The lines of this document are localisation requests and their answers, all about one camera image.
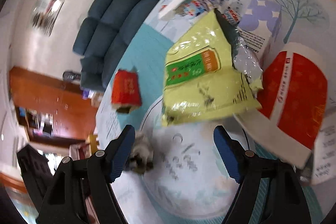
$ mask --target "purple pattern box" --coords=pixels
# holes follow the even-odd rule
[[[251,0],[238,29],[260,63],[275,41],[281,26],[281,6],[269,0]]]

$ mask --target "colorful package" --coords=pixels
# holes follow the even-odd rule
[[[193,19],[196,16],[217,8],[222,0],[186,0],[176,10],[182,16]]]
[[[287,43],[263,74],[260,110],[236,116],[269,152],[303,169],[319,132],[326,100],[326,64],[314,50]]]
[[[111,103],[117,112],[126,114],[142,105],[136,72],[118,70],[113,81]]]
[[[214,11],[169,49],[164,81],[166,126],[223,118],[260,107],[245,75],[232,67],[231,46]]]
[[[251,0],[238,24],[246,44],[256,53],[261,66],[281,27],[281,5],[268,0]]]

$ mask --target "white wall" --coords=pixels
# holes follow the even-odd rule
[[[22,0],[7,0],[0,12],[0,171],[13,177],[20,173],[16,152],[28,142],[25,131],[17,124],[8,96],[11,42],[21,7]]]
[[[81,71],[72,52],[79,27],[94,0],[65,0],[50,37],[29,27],[36,0],[24,0],[13,37],[12,64],[62,79],[65,70]]]

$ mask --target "blue gripper pad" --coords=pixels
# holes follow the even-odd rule
[[[213,140],[229,176],[240,184],[244,178],[244,174],[242,174],[244,157],[241,153],[244,153],[245,150],[238,141],[234,141],[230,138],[224,127],[221,125],[215,128],[213,132]]]
[[[120,136],[116,139],[116,141],[118,141],[118,147],[114,157],[111,159],[111,182],[114,182],[116,178],[121,176],[121,172],[123,171],[126,160],[131,153],[134,140],[134,127],[131,125],[126,125]]]

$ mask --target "tree illustration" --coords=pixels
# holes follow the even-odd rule
[[[328,13],[316,0],[274,0],[282,6],[282,11],[292,19],[292,24],[283,39],[286,44],[298,19],[307,19],[312,25],[329,23]]]

